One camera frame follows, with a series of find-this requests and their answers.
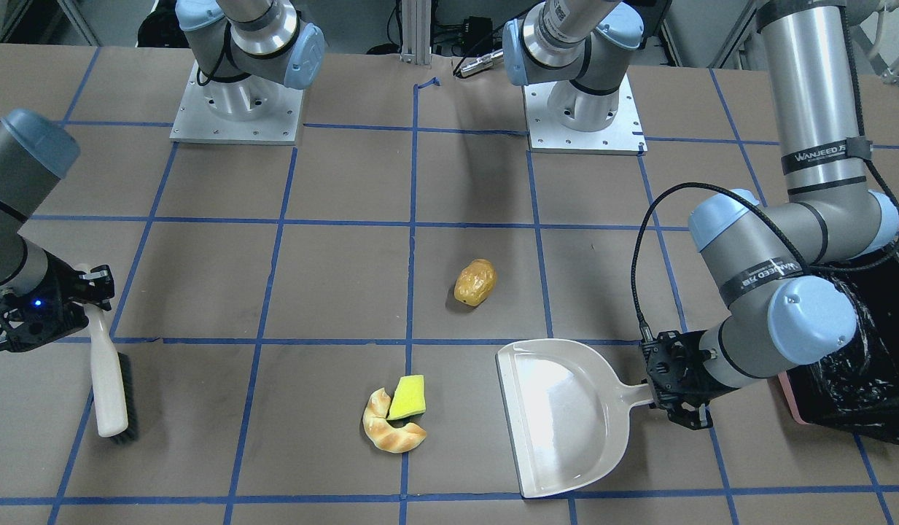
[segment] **white dustpan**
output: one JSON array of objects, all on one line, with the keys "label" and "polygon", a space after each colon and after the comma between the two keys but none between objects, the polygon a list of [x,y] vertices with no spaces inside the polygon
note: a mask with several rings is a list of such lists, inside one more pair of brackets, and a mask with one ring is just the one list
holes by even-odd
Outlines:
[{"label": "white dustpan", "polygon": [[615,469],[627,449],[630,409],[653,401],[649,385],[623,384],[598,352],[576,341],[510,343],[497,359],[525,498],[572,491]]}]

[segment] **brush handle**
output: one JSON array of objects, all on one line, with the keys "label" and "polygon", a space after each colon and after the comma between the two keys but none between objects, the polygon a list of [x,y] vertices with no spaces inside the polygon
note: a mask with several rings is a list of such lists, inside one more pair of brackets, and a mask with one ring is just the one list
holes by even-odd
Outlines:
[{"label": "brush handle", "polygon": [[[90,271],[86,265],[77,265],[76,269]],[[109,325],[103,311],[96,305],[83,305],[83,311],[90,320],[87,330],[90,333],[90,375],[93,377],[96,428],[103,438],[112,438],[128,428],[122,365],[119,352],[109,337]]]}]

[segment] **potato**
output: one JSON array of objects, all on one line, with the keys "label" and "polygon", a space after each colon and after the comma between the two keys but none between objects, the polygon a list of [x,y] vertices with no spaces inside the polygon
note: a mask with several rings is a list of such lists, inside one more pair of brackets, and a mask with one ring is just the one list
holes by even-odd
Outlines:
[{"label": "potato", "polygon": [[466,305],[479,306],[489,298],[497,280],[498,273],[495,272],[491,262],[485,259],[473,260],[459,273],[453,296],[456,297],[456,301]]}]

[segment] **blue joint cap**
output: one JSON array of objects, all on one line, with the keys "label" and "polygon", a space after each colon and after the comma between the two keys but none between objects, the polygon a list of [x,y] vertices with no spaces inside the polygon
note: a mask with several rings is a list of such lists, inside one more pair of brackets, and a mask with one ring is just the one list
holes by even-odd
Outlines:
[{"label": "blue joint cap", "polygon": [[890,197],[873,190],[870,190],[870,194],[873,195],[873,198],[880,205],[880,227],[876,230],[876,236],[873,236],[873,241],[870,242],[870,245],[863,252],[855,255],[855,257],[876,252],[883,246],[892,243],[896,233],[899,233],[899,210],[896,209],[896,206],[893,206]]},{"label": "blue joint cap", "polygon": [[624,50],[638,49],[643,41],[642,17],[633,7],[623,2],[608,13],[595,30],[610,43]]},{"label": "blue joint cap", "polygon": [[526,86],[526,52],[520,44],[520,28],[517,20],[509,20],[505,24],[505,32],[502,33],[503,47],[505,47],[505,71],[507,71],[510,83],[515,86]]},{"label": "blue joint cap", "polygon": [[184,32],[212,26],[223,18],[225,14],[216,0],[179,0],[176,3],[176,19],[180,22],[180,30]]},{"label": "blue joint cap", "polygon": [[16,109],[2,119],[2,125],[20,146],[46,169],[63,179],[79,157],[73,137],[45,117],[28,109]]},{"label": "blue joint cap", "polygon": [[[753,206],[760,205],[760,201],[755,199],[749,190],[732,190],[732,192],[744,197]],[[696,249],[702,252],[705,246],[709,246],[748,211],[738,201],[720,193],[700,203],[689,215],[689,233],[696,243]]]},{"label": "blue joint cap", "polygon": [[789,279],[767,308],[766,328],[779,353],[796,365],[811,365],[855,336],[857,316],[848,296],[816,276]]},{"label": "blue joint cap", "polygon": [[326,39],[322,30],[312,23],[300,28],[300,35],[290,50],[287,72],[284,74],[284,87],[305,90],[310,87],[319,67],[323,64],[326,53]]}]

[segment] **yellow sponge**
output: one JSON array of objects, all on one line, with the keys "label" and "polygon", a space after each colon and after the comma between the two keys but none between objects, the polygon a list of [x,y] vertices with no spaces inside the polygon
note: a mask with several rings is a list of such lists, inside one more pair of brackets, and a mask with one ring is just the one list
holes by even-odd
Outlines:
[{"label": "yellow sponge", "polygon": [[427,411],[427,401],[423,397],[423,376],[403,376],[394,391],[394,399],[388,421],[409,418]]}]

